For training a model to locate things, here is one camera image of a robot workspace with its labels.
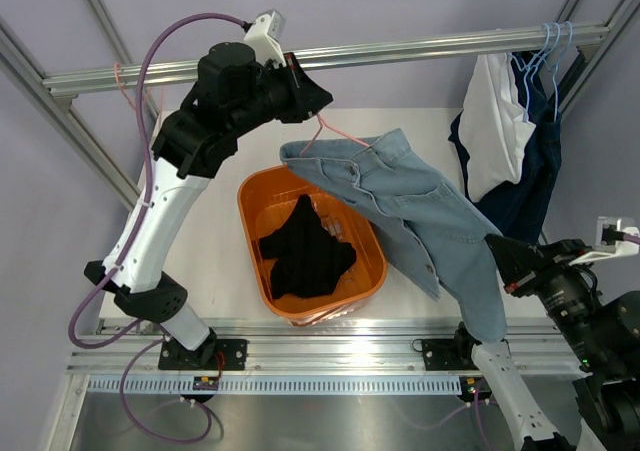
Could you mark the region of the black skirt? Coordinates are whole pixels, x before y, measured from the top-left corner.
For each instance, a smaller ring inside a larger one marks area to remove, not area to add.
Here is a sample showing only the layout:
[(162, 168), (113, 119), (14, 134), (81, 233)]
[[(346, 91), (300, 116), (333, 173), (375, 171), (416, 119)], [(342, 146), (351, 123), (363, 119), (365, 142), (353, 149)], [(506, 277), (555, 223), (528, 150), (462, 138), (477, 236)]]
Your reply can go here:
[(299, 196), (280, 228), (259, 239), (259, 249), (263, 258), (275, 261), (270, 272), (275, 299), (331, 295), (357, 260), (350, 243), (339, 241), (322, 226), (308, 195)]

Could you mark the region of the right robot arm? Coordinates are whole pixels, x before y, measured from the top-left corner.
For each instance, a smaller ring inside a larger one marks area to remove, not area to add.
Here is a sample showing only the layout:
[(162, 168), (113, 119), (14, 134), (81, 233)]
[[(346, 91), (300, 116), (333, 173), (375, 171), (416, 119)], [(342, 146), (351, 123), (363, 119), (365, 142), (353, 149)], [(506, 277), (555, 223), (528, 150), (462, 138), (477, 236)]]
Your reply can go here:
[[(573, 383), (581, 417), (577, 449), (638, 449), (639, 294), (629, 291), (601, 303), (590, 268), (596, 261), (637, 254), (638, 229), (606, 225), (597, 248), (579, 239), (539, 246), (495, 234), (486, 236), (485, 245), (506, 292), (540, 300), (585, 374)], [(488, 343), (468, 333), (453, 346), (456, 360), (477, 367), (487, 382), (515, 449), (571, 449), (537, 405), (505, 341)]]

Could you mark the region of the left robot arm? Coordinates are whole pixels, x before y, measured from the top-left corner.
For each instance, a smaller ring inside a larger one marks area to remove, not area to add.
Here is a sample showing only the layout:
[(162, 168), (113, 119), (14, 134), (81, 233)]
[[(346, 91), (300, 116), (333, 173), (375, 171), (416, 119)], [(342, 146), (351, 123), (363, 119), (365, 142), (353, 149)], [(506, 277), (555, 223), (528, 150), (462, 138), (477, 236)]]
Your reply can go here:
[(126, 315), (157, 324), (169, 335), (164, 350), (182, 369), (214, 363), (217, 336), (188, 304), (187, 290), (163, 266), (192, 205), (238, 150), (238, 140), (263, 124), (302, 123), (333, 100), (296, 56), (260, 63), (239, 42), (213, 46), (197, 79), (151, 147), (151, 175), (112, 252), (84, 274), (114, 296)]

